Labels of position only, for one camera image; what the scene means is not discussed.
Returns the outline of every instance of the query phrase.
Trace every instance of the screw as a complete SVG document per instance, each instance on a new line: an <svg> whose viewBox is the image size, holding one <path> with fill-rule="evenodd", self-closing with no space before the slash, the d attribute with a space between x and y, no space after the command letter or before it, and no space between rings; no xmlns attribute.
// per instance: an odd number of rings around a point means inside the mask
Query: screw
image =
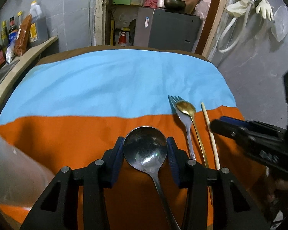
<svg viewBox="0 0 288 230"><path fill-rule="evenodd" d="M69 167L65 166L61 169L62 173L66 173L67 171L69 171Z"/></svg>
<svg viewBox="0 0 288 230"><path fill-rule="evenodd" d="M222 171L224 174L228 174L228 173L229 173L229 169L228 169L228 168L222 168L221 171Z"/></svg>
<svg viewBox="0 0 288 230"><path fill-rule="evenodd" d="M190 160L188 160L188 164L189 164L190 166L194 166L194 165L196 164L196 161L193 160L193 159L190 159Z"/></svg>
<svg viewBox="0 0 288 230"><path fill-rule="evenodd" d="M98 166L99 165L103 165L103 160L102 159L98 159L98 160L95 161L95 164L98 165Z"/></svg>

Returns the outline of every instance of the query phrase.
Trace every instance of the hose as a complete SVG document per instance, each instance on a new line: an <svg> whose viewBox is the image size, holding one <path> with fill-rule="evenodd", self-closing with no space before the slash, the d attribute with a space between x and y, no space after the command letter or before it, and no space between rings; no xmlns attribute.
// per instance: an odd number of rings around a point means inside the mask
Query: hose
<svg viewBox="0 0 288 230"><path fill-rule="evenodd" d="M225 52L228 52L229 50L231 50L235 45L237 45L237 43L239 42L243 32L244 32L244 29L246 27L246 22L247 22L247 19L248 19L248 15L250 13L250 9L253 5L253 2L250 2L249 5L247 6L246 8L246 12L245 12L245 16L244 16L244 21L243 21L243 25L242 25L242 29L237 37L237 39L233 42L233 44L231 44L228 48L225 48L223 50L220 49L220 46L221 46L221 42L223 41L223 38L225 37L225 35L227 34L227 32L229 31L229 29L232 27L232 25L235 23L235 21L237 20L237 17L235 16L231 22L227 25L227 27L225 28L225 30L223 31L223 33L221 34L218 42L217 42L217 50L220 52L220 53L225 53Z"/></svg>

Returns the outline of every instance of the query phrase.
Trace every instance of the hand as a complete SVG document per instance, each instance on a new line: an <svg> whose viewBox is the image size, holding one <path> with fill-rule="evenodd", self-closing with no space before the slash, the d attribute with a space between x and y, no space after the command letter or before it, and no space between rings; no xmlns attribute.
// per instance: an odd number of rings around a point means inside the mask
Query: hand
<svg viewBox="0 0 288 230"><path fill-rule="evenodd" d="M267 0L261 0L261 2L258 4L256 13L259 14L259 12L261 13L262 18L267 18L269 21L274 20L271 5Z"/></svg>
<svg viewBox="0 0 288 230"><path fill-rule="evenodd" d="M288 181L277 178L274 179L271 174L266 177L266 184L268 189L267 200L272 203L275 200L275 190L288 190Z"/></svg>

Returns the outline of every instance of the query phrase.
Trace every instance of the orange cloth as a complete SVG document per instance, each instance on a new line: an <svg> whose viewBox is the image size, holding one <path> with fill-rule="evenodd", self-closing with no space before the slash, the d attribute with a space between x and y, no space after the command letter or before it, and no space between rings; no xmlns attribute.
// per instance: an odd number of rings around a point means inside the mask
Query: orange cloth
<svg viewBox="0 0 288 230"><path fill-rule="evenodd" d="M237 108L221 106L208 111L209 119L223 115L243 119ZM203 113L198 112L195 120L205 147L210 168L215 168L207 125ZM104 152L111 149L119 136L125 137L132 129L149 125L159 129L166 137L173 136L178 148L187 152L184 125L177 115L148 115L125 119L118 117L24 117L0 126L0 134L10 144L57 173L61 167L72 169L86 167ZM194 129L192 141L199 162L202 156ZM264 173L264 167L246 158L231 139L215 135L220 164L227 167L242 185L249 189ZM164 194L181 225L187 190L180 190L174 184L168 162L161 167L159 178ZM105 200L110 227L113 230L168 229L160 199L151 178L123 162L117 183L112 189L105 189ZM22 222L23 209L15 211L1 207L2 211ZM83 229L82 209L78 211L79 228ZM208 222L213 223L213 208L208 203Z"/></svg>

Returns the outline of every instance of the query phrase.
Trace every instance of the pot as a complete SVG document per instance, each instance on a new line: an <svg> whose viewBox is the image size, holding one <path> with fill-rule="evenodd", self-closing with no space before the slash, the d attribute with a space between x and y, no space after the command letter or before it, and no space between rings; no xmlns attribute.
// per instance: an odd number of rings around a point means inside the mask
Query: pot
<svg viewBox="0 0 288 230"><path fill-rule="evenodd" d="M158 7L165 7L164 6L164 0L157 0L157 6Z"/></svg>
<svg viewBox="0 0 288 230"><path fill-rule="evenodd" d="M164 0L164 6L171 11L185 10L185 1L182 0Z"/></svg>

